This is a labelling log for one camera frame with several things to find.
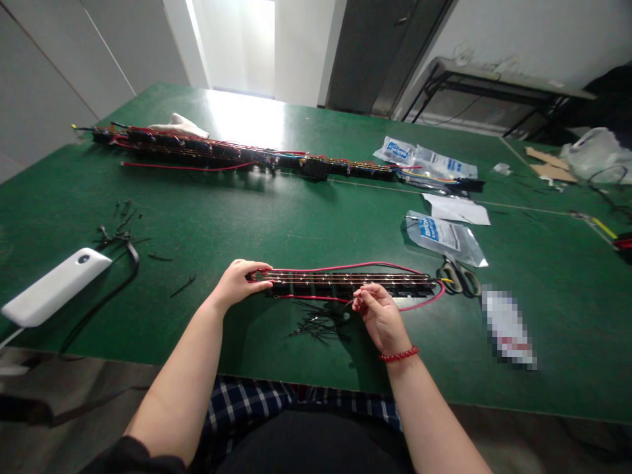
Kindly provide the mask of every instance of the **scissors handle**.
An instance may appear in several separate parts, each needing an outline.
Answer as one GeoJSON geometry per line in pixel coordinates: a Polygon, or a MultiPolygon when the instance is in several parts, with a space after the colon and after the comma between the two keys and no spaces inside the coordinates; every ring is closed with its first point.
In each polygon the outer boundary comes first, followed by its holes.
{"type": "Polygon", "coordinates": [[[481,282],[470,270],[460,265],[459,272],[461,275],[461,285],[463,286],[463,294],[468,298],[475,298],[483,293],[481,282]]]}
{"type": "Polygon", "coordinates": [[[456,268],[450,260],[446,260],[443,266],[437,270],[436,275],[438,278],[447,278],[450,282],[444,282],[449,294],[463,293],[463,286],[459,278],[459,274],[456,272],[456,268]]]}

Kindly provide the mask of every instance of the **forearm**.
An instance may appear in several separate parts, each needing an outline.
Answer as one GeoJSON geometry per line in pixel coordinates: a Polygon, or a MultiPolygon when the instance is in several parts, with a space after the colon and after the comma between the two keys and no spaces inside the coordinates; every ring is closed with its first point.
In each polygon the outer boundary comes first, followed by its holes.
{"type": "Polygon", "coordinates": [[[387,369],[415,470],[490,473],[421,359],[388,363],[387,369]]]}
{"type": "Polygon", "coordinates": [[[211,298],[196,311],[130,422],[125,434],[151,456],[175,455],[187,465],[193,460],[217,374],[225,312],[211,298]]]}

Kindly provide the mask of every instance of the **white power bank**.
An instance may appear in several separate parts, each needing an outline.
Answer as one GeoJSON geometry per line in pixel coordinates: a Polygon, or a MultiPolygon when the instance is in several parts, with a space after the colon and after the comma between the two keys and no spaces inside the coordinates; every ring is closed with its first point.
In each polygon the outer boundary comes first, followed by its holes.
{"type": "Polygon", "coordinates": [[[81,249],[5,304],[2,314],[21,327],[39,326],[111,264],[99,252],[81,249]]]}

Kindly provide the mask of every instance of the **scissors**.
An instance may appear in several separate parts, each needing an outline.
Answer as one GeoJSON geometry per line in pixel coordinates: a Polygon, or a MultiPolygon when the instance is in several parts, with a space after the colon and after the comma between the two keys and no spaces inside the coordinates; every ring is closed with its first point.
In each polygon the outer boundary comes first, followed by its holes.
{"type": "Polygon", "coordinates": [[[436,275],[437,278],[452,280],[453,283],[444,283],[448,294],[462,293],[467,298],[476,298],[483,293],[476,275],[456,260],[450,260],[447,255],[443,255],[443,266],[436,271],[436,275]]]}

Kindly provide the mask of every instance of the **plaid shirt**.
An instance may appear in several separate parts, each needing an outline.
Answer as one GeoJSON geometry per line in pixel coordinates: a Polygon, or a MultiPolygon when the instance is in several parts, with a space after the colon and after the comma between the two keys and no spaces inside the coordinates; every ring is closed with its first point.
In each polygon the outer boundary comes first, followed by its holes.
{"type": "Polygon", "coordinates": [[[200,461],[214,470],[252,429],[295,405],[330,406],[357,415],[381,418],[393,429],[402,430],[392,397],[333,388],[300,388],[283,382],[218,375],[202,432],[204,454],[201,456],[204,459],[200,461]],[[305,392],[304,396],[299,397],[302,392],[305,392]]]}

